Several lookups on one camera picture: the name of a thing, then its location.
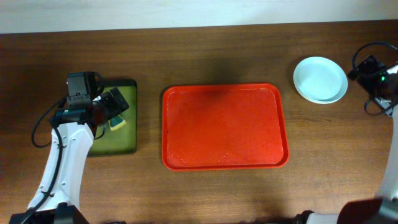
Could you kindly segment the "mint green plate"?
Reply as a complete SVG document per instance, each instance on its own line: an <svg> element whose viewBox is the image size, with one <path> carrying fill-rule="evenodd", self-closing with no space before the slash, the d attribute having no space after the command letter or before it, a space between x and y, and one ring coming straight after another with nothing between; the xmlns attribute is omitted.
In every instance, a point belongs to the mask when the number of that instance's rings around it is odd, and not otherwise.
<svg viewBox="0 0 398 224"><path fill-rule="evenodd" d="M298 91L298 93L302 98L306 99L307 101L310 101L310 102L316 103L316 104L320 104L320 105L332 104L332 103L335 103L335 102L341 100L344 97L344 95L335 95L334 97L326 99L326 100L317 100L317 99L314 99L314 98L311 98L311 97L305 95L301 91Z"/></svg>

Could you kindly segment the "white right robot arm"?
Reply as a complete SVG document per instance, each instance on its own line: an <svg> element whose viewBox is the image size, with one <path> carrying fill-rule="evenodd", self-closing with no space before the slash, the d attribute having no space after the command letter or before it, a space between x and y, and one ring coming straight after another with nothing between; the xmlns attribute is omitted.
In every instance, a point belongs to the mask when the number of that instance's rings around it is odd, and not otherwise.
<svg viewBox="0 0 398 224"><path fill-rule="evenodd" d="M379 62L354 65L348 74L369 93L368 101L380 107L377 115L393 120L389 158L381 185L373 199L348 202L339 214L321 214L307 210L291 221L300 224L395 224L397 223L397 64L384 67Z"/></svg>

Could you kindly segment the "light blue plate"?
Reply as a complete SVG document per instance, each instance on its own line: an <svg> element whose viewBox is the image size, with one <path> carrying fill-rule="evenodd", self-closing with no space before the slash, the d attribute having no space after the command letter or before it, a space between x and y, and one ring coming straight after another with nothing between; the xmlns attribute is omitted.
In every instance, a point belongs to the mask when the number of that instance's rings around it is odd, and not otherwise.
<svg viewBox="0 0 398 224"><path fill-rule="evenodd" d="M348 89L343 69L325 57L303 59L293 72L293 81L297 91L317 100L345 95Z"/></svg>

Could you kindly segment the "red plastic tray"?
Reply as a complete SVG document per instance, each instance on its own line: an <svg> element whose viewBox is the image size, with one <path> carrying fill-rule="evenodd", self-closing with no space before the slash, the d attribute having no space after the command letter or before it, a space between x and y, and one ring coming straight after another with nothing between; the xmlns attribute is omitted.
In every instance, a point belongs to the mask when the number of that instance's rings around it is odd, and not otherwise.
<svg viewBox="0 0 398 224"><path fill-rule="evenodd" d="M289 161L282 97L270 83L177 85L162 95L172 171L275 169Z"/></svg>

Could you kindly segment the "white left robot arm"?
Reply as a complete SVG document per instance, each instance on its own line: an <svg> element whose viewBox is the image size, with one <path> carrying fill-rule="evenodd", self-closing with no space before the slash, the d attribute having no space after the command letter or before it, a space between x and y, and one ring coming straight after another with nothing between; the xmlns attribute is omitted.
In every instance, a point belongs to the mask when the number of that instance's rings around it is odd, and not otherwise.
<svg viewBox="0 0 398 224"><path fill-rule="evenodd" d="M85 221L79 211L83 169L93 145L98 112L94 99L103 92L96 72L67 76L68 95L52 106L50 154L39 188L24 213L13 214L11 223L78 223Z"/></svg>

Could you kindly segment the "black tray with soapy water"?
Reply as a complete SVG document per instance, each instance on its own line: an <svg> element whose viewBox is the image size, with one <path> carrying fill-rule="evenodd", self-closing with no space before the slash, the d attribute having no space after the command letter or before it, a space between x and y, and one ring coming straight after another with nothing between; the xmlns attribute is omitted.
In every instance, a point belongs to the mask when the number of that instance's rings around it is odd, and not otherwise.
<svg viewBox="0 0 398 224"><path fill-rule="evenodd" d="M101 83L104 91L118 88L129 105L129 109L119 115L125 124L115 129L115 124L106 122L105 134L94 140L88 156L113 156L120 154L134 154L137 150L137 83L133 79L107 79Z"/></svg>

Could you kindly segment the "yellow green scrub sponge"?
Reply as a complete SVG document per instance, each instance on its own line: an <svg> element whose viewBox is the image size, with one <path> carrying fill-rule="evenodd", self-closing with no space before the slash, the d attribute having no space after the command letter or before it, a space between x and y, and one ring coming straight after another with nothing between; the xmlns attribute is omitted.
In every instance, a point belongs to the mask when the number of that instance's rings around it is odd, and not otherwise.
<svg viewBox="0 0 398 224"><path fill-rule="evenodd" d="M126 124L126 120L119 114L111 118L108 123L110 130L115 131L123 127Z"/></svg>

